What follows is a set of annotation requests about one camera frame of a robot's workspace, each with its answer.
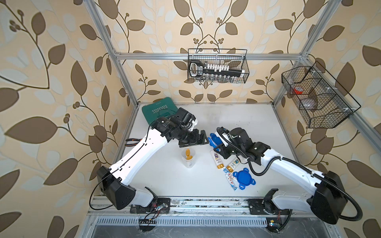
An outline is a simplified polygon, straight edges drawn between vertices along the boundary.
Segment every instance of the wire basket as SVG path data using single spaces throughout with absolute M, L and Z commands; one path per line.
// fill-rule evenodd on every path
M 325 80 L 323 73 L 328 73 L 335 86 Z M 311 67 L 299 66 L 282 73 L 282 84 L 308 128 L 335 128 L 361 107 L 318 61 Z M 351 107 L 347 101 L 356 106 Z
M 188 49 L 188 79 L 199 82 L 246 83 L 247 50 Z

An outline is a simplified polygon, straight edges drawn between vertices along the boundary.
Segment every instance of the leaf-patterned wallpaper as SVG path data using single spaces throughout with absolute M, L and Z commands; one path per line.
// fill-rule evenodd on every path
M 333 15 L 310 58 L 337 77 L 381 134 L 381 2 L 347 2 Z
M 125 60 L 127 77 L 140 102 L 171 97 L 175 103 L 272 102 L 282 82 L 281 73 L 290 61 L 248 61 L 250 74 L 245 84 L 210 83 L 187 79 L 184 61 Z
M 132 106 L 81 0 L 0 15 L 0 236 L 73 238 Z
M 381 2 L 343 0 L 310 55 L 359 101 L 360 113 L 379 132 L 380 49 Z M 381 156 L 349 120 L 334 129 L 307 129 L 290 95 L 284 96 L 277 110 L 301 163 L 337 173 L 345 190 L 361 206 L 362 220 L 339 220 L 342 234 L 348 238 L 381 237 Z M 343 212 L 345 216 L 355 213 L 351 204 Z
M 114 48 L 299 53 L 328 0 L 95 0 Z

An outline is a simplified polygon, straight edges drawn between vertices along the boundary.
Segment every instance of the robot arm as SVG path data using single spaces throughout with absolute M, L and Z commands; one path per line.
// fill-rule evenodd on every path
M 337 174 L 331 171 L 324 174 L 285 158 L 264 143 L 252 142 L 242 128 L 235 128 L 230 132 L 224 128 L 217 128 L 216 135 L 223 143 L 214 150 L 225 159 L 230 155 L 241 155 L 248 159 L 248 165 L 254 175 L 262 176 L 271 168 L 299 184 L 306 191 L 284 192 L 277 188 L 271 189 L 263 199 L 264 210 L 267 213 L 272 214 L 277 209 L 296 209 L 313 212 L 318 218 L 330 224 L 336 224 L 339 218 L 351 221 L 362 218 L 360 206 L 345 192 Z M 263 165 L 265 169 L 257 173 L 251 162 Z M 355 217 L 341 215 L 348 200 L 357 210 Z
M 194 129 L 197 119 L 183 108 L 169 118 L 160 117 L 150 125 L 147 135 L 121 160 L 110 168 L 102 166 L 97 177 L 101 191 L 120 210 L 134 204 L 147 207 L 154 198 L 150 190 L 133 188 L 129 184 L 138 170 L 170 140 L 177 139 L 180 147 L 207 144 L 202 130 Z

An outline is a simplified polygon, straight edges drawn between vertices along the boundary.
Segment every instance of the green folder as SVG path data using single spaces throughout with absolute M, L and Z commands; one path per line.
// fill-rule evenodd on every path
M 162 100 L 143 106 L 142 112 L 148 124 L 151 124 L 159 117 L 167 117 L 174 115 L 177 112 L 177 106 L 173 103 L 170 97 L 163 98 Z

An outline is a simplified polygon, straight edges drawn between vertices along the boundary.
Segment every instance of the blue container lid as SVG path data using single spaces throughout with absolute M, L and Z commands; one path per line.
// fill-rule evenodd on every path
M 251 177 L 249 174 L 248 168 L 244 168 L 243 170 L 239 172 L 234 172 L 233 176 L 237 178 L 238 183 L 240 184 L 240 189 L 245 189 L 246 186 L 249 186 L 250 184 L 255 185 L 255 180 Z

